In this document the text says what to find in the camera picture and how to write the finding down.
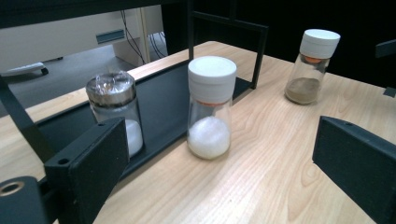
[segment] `brown powder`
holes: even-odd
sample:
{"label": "brown powder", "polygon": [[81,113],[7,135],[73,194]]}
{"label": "brown powder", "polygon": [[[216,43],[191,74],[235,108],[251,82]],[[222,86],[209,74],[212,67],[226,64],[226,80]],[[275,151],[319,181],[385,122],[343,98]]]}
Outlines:
{"label": "brown powder", "polygon": [[290,82],[285,90],[289,100],[300,105],[308,105],[317,100],[319,81],[315,78],[299,77]]}

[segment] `jar with white lid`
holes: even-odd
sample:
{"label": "jar with white lid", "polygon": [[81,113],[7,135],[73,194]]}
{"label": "jar with white lid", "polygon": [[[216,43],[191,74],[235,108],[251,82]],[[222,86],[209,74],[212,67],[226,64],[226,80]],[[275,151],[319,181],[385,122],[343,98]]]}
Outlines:
{"label": "jar with white lid", "polygon": [[340,35],[326,30],[306,30],[300,53],[291,71],[285,96],[299,105],[309,105],[318,99],[330,58],[337,48]]}
{"label": "jar with white lid", "polygon": [[218,56],[189,63],[190,113],[187,142],[197,157],[212,160],[231,145],[231,106],[236,64]]}
{"label": "jar with white lid", "polygon": [[91,79],[85,90],[96,121],[125,118],[129,156],[143,146],[134,78],[126,72],[103,74]]}

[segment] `glass bottle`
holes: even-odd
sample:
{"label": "glass bottle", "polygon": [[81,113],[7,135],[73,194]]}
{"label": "glass bottle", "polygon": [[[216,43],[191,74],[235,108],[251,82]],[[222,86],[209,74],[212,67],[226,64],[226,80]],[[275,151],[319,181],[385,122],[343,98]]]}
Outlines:
{"label": "glass bottle", "polygon": [[129,155],[136,154],[143,137],[134,78],[126,72],[100,75],[87,83],[86,92],[97,122],[125,118]]}
{"label": "glass bottle", "polygon": [[306,30],[300,53],[291,71],[285,96],[300,105],[318,99],[323,77],[334,54],[340,35],[326,30]]}
{"label": "glass bottle", "polygon": [[189,63],[190,113],[187,142],[197,157],[212,160],[231,145],[231,106],[236,64],[217,56]]}

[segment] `jar containing white powder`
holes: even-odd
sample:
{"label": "jar containing white powder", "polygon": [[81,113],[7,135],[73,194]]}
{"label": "jar containing white powder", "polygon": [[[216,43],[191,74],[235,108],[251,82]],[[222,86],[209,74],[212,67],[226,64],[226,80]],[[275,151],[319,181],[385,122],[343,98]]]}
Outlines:
{"label": "jar containing white powder", "polygon": [[91,79],[85,88],[96,121],[125,118],[129,156],[143,146],[134,78],[126,72],[104,74]]}
{"label": "jar containing white powder", "polygon": [[231,145],[231,105],[236,65],[205,56],[189,63],[190,113],[187,142],[191,152],[212,160]]}

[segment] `wood grain surface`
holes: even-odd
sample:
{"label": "wood grain surface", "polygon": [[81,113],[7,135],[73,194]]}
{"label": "wood grain surface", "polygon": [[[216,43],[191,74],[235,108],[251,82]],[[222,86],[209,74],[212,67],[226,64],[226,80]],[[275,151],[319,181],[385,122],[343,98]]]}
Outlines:
{"label": "wood grain surface", "polygon": [[[233,60],[249,79],[255,53],[206,42],[195,56]],[[129,73],[136,79],[188,58],[186,50]],[[326,74],[318,101],[284,96],[293,63],[264,56],[258,87],[233,102],[232,146],[214,161],[182,138],[121,181],[95,223],[374,223],[313,162],[321,115],[352,122],[396,144],[396,100],[384,89]],[[84,90],[28,109],[34,120],[87,100]],[[9,117],[0,119],[0,181],[44,176]]]}

